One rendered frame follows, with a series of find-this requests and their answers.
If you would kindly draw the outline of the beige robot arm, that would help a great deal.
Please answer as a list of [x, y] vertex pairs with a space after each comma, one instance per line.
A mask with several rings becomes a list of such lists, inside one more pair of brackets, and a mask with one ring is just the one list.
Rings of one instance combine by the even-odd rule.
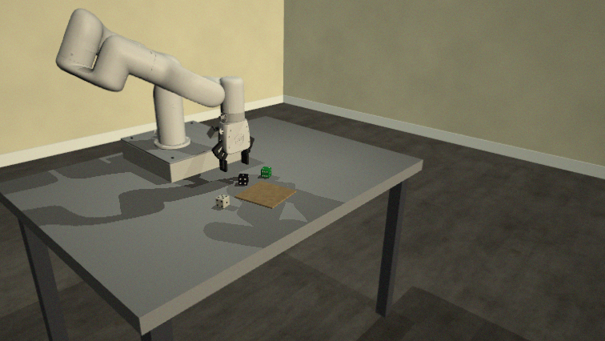
[[[154, 84], [154, 134], [158, 132], [154, 145], [160, 149], [173, 150], [190, 144], [190, 138], [185, 138], [182, 97], [207, 107], [220, 105], [221, 121], [245, 120], [242, 78], [197, 75], [182, 67], [176, 57], [127, 39], [108, 30], [88, 10], [76, 9], [56, 64], [66, 73], [113, 92], [123, 89], [129, 74]], [[95, 54], [98, 57], [92, 67]]]

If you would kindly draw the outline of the white die with black pips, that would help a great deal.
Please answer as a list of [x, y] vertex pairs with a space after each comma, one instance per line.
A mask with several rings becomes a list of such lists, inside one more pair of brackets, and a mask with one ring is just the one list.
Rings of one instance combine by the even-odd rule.
[[215, 200], [217, 207], [225, 208], [230, 205], [230, 198], [227, 195], [220, 195]]

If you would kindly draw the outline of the green die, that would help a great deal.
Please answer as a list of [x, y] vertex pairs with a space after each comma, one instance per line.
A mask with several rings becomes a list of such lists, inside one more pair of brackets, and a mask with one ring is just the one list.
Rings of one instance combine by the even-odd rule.
[[269, 178], [271, 176], [271, 167], [264, 166], [261, 169], [261, 177]]

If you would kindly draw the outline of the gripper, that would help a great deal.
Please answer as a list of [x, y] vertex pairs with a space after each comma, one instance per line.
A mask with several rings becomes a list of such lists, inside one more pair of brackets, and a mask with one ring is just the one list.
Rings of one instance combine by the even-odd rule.
[[220, 170], [227, 172], [227, 155], [239, 151], [241, 151], [242, 163], [248, 165], [249, 153], [253, 142], [254, 138], [250, 136], [246, 119], [241, 122], [221, 121], [218, 129], [218, 143], [212, 149], [214, 156], [219, 159]]

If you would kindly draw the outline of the tan mottled mat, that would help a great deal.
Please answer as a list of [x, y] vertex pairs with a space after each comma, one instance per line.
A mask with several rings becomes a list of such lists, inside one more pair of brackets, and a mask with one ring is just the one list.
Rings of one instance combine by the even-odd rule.
[[260, 181], [235, 198], [273, 209], [295, 192], [297, 191]]

